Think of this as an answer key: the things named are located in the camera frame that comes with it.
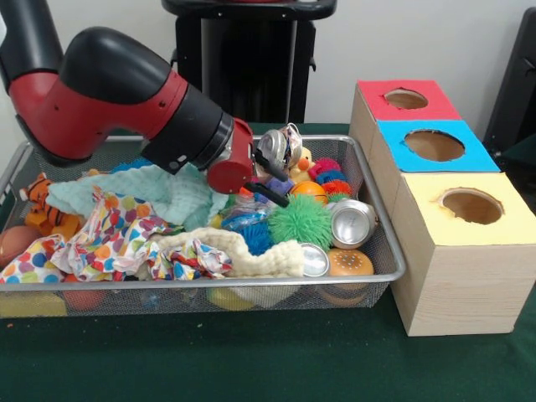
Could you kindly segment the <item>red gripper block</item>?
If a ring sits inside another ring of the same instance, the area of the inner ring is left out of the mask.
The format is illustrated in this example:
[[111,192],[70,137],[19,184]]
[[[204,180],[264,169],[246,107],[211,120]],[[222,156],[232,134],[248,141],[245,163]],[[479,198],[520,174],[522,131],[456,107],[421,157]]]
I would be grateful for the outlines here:
[[[256,148],[253,157],[253,132],[241,119],[233,119],[233,130],[224,150],[210,164],[207,172],[209,186],[218,193],[238,193],[246,189],[254,200],[266,204],[271,201],[282,208],[289,204],[287,194],[291,182],[285,170],[285,152]],[[250,183],[255,173],[260,183]]]

